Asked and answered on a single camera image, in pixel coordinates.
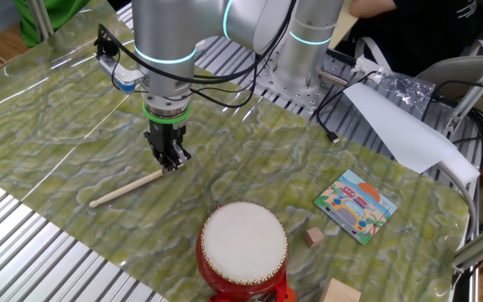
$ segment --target drumstick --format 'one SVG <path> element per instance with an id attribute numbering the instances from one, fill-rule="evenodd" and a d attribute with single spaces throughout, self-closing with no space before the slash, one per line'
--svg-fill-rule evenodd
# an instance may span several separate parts
<path id="1" fill-rule="evenodd" d="M 152 180 L 156 180 L 163 175 L 164 175 L 164 171 L 158 170 L 158 171 L 152 173 L 151 175 L 148 175 L 148 176 L 141 178 L 140 180 L 135 180 L 134 182 L 132 182 L 129 185 L 124 185 L 122 188 L 114 190 L 113 192 L 103 196 L 100 199 L 91 201 L 91 203 L 89 203 L 89 206 L 92 207 L 92 208 L 97 207 L 98 205 L 101 205 L 102 203 L 108 202 L 109 200 L 115 199 L 122 194 L 125 194 L 125 193 L 127 193 L 127 192 L 129 192 L 133 189 L 140 187 L 141 185 L 144 185 L 144 184 L 146 184 L 146 183 L 148 183 Z"/>

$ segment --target white cable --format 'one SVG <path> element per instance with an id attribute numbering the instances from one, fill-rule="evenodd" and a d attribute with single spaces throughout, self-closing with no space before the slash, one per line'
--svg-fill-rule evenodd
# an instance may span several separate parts
<path id="1" fill-rule="evenodd" d="M 467 232 L 467 236 L 465 239 L 470 239 L 472 236 L 473 232 L 475 231 L 475 223 L 476 223 L 476 208 L 475 208 L 475 203 L 473 202 L 472 197 L 470 197 L 469 192 L 467 191 L 467 188 L 465 188 L 464 184 L 461 183 L 461 181 L 450 171 L 448 167 L 446 167 L 444 164 L 437 164 L 437 167 L 444 172 L 447 176 L 449 176 L 450 180 L 460 189 L 461 194 L 465 198 L 465 202 L 469 206 L 469 215 L 470 215 L 470 223 L 469 223 L 469 231 Z"/>

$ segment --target wooden block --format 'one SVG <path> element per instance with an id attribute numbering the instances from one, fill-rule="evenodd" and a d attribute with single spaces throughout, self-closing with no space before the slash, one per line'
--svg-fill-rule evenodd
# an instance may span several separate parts
<path id="1" fill-rule="evenodd" d="M 304 234 L 304 239 L 309 247 L 317 247 L 324 242 L 325 237 L 318 227 L 313 227 Z"/>
<path id="2" fill-rule="evenodd" d="M 360 298 L 361 292 L 357 289 L 331 279 L 319 297 L 319 302 L 359 302 Z"/>

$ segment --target red drum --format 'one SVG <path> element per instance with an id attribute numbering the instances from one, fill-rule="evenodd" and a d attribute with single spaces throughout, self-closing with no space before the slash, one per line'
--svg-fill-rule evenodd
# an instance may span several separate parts
<path id="1" fill-rule="evenodd" d="M 286 296 L 288 239 L 267 208 L 239 201 L 206 220 L 196 245 L 200 274 L 217 293 L 211 301 L 245 301 L 259 294 Z"/>

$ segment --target cartoon bus illustration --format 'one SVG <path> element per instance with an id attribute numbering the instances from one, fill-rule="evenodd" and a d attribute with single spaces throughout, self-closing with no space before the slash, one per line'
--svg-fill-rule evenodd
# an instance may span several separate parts
<path id="1" fill-rule="evenodd" d="M 334 198 L 330 204 L 325 201 L 322 203 L 326 206 L 325 209 L 335 214 L 335 216 L 342 221 L 353 234 L 361 234 L 363 236 L 366 235 L 367 227 L 370 221 L 368 216 L 370 214 L 374 216 L 381 216 L 380 211 L 371 207 L 360 196 L 355 196 L 355 193 L 354 196 L 348 195 L 348 197 L 339 196 L 338 198 Z"/>
<path id="2" fill-rule="evenodd" d="M 344 192 L 344 194 L 348 195 L 349 197 L 353 197 L 356 195 L 356 193 L 352 189 L 348 188 L 347 186 L 343 186 L 340 189 L 342 190 L 342 192 Z"/>

